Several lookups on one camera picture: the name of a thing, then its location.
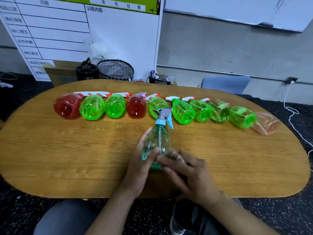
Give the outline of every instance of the blue chair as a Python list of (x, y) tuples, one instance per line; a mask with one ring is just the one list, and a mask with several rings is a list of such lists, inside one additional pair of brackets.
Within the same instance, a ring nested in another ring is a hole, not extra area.
[(216, 76), (203, 79), (202, 88), (242, 94), (250, 82), (249, 76)]

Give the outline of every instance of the oval table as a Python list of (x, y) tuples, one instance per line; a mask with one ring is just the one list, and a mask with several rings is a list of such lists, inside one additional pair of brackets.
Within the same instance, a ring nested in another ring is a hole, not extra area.
[[(66, 120), (53, 110), (54, 101), (74, 91), (109, 91), (162, 96), (220, 98), (231, 105), (266, 112), (256, 104), (219, 91), (116, 80), (85, 80), (45, 91), (19, 107), (0, 130), (0, 173), (17, 189), (44, 197), (109, 197), (123, 179), (140, 135), (153, 127), (149, 114), (132, 119), (127, 113), (96, 121)], [(284, 125), (262, 136), (230, 122), (173, 118), (173, 149), (207, 161), (218, 187), (233, 197), (282, 197), (301, 191), (310, 176), (309, 161), (299, 140)], [(141, 197), (169, 198), (178, 193), (162, 171), (150, 171)]]

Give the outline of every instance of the black floor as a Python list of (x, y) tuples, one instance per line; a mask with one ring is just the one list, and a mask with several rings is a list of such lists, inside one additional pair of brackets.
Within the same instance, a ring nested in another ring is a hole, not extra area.
[[(50, 82), (36, 82), (32, 76), (18, 75), (18, 80), (2, 80), (14, 88), (0, 88), (0, 119), (6, 120), (19, 106), (32, 97), (52, 88)], [(292, 131), (288, 123), (289, 113), (282, 102), (263, 101), (253, 98), (260, 105), (279, 118)], [(313, 106), (288, 103), (300, 114), (292, 118), (293, 124), (309, 142), (313, 142)], [(302, 142), (306, 151), (309, 146)], [(296, 195), (285, 198), (245, 198), (242, 205), (275, 228), (281, 234), (313, 234), (313, 177), (307, 187)], [(37, 222), (59, 199), (47, 199), (25, 194), (12, 188), (0, 178), (0, 234), (33, 234)], [(101, 209), (107, 199), (90, 200)], [(170, 234), (169, 222), (174, 200), (137, 199), (135, 200), (124, 228), (124, 234)]]

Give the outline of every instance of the person's right hand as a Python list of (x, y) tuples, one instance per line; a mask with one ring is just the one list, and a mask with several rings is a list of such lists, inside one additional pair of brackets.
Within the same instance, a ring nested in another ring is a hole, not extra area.
[[(161, 155), (157, 157), (157, 162), (164, 165), (164, 171), (188, 199), (202, 207), (215, 204), (222, 193), (214, 184), (213, 176), (205, 160), (184, 152), (181, 152), (181, 155), (186, 163)], [(187, 183), (179, 174), (187, 177)]]

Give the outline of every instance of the gray wall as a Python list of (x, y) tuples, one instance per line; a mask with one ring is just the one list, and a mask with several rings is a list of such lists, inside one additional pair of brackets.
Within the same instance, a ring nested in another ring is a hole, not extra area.
[[(14, 46), (2, 24), (0, 33), (1, 46)], [(303, 33), (292, 33), (164, 12), (157, 63), (277, 79), (294, 76), (313, 83), (313, 23)], [(201, 87), (204, 77), (217, 75), (165, 67), (157, 70), (175, 76), (178, 85), (191, 87)], [(16, 49), (3, 48), (0, 71), (30, 73)], [(282, 82), (252, 78), (244, 93), (282, 101), (285, 91)], [(313, 104), (313, 85), (292, 85), (287, 102)]]

